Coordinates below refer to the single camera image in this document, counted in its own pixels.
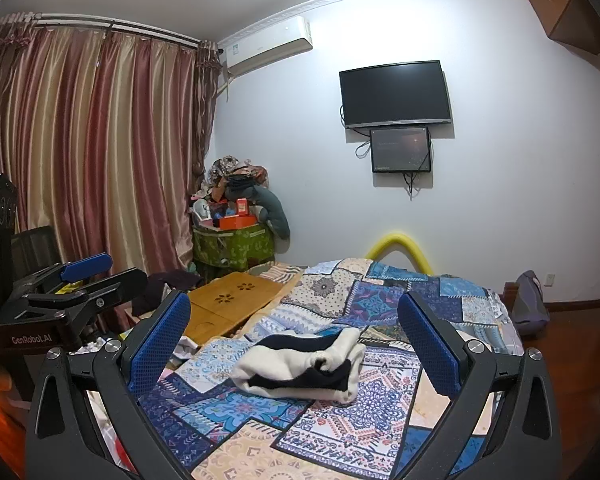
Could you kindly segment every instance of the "gray bag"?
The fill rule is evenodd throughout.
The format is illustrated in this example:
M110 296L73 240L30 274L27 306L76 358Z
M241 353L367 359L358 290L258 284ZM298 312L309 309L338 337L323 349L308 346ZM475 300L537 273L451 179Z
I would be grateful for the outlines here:
M542 286L532 270L521 274L516 283L520 288L511 320L521 336L536 334L549 323L549 313L542 302Z

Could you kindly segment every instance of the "air conditioner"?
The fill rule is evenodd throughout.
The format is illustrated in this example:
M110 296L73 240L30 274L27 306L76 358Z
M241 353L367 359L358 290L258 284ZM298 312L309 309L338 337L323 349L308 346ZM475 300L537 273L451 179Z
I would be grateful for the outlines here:
M226 66L238 76L313 48L309 22L296 16L242 38L226 50Z

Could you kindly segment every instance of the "baseboard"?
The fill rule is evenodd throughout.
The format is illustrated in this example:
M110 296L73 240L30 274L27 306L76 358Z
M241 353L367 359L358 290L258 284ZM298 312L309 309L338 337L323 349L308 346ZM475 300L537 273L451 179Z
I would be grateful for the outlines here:
M549 312L566 312L568 310L589 310L590 308L600 308L600 300L552 301L551 303L545 303L544 306Z

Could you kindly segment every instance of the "bed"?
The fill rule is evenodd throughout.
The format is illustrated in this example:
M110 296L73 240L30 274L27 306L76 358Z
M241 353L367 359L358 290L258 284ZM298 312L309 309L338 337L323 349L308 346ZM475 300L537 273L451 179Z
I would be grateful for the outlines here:
M397 323L397 300L418 292L465 338L494 352L522 354L499 296L455 276L427 276L347 258L307 269L276 264L260 274L282 290L232 338L209 340L164 376L140 404L196 480L391 480L422 446L448 399L439 396ZM358 327L366 353L358 398L335 402L250 396L229 377L267 335L326 335ZM484 441L494 394L453 471L469 466Z

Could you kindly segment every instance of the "television screen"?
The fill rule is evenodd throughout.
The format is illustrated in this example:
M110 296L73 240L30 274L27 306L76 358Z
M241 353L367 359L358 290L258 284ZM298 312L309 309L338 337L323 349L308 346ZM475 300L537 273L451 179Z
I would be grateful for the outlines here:
M431 171L429 131L426 128L370 130L371 169L374 173Z
M346 70L340 91L347 128L451 122L439 61Z

